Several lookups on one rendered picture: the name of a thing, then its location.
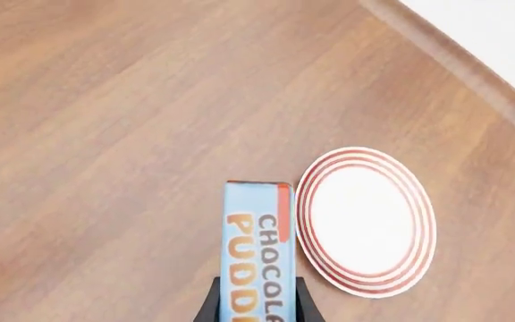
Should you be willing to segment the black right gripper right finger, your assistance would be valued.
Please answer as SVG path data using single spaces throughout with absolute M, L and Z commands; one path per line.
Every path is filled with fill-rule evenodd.
M 303 277 L 296 278 L 296 315 L 297 322 L 325 322 Z

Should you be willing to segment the blue chocolate pudding box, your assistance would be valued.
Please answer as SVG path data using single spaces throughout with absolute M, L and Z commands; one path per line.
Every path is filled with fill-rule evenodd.
M 296 322 L 293 217 L 290 184 L 225 184 L 219 322 Z

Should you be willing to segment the white plate with red rings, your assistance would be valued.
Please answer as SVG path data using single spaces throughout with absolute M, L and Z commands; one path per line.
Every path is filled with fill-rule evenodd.
M 409 168 L 384 152 L 326 152 L 296 192 L 301 247 L 315 270 L 343 292 L 383 299 L 423 278 L 435 254 L 435 212 Z

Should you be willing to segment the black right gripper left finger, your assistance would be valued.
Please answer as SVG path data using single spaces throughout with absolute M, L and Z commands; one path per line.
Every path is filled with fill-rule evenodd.
M 207 297 L 192 322 L 219 322 L 220 277 L 213 279 Z

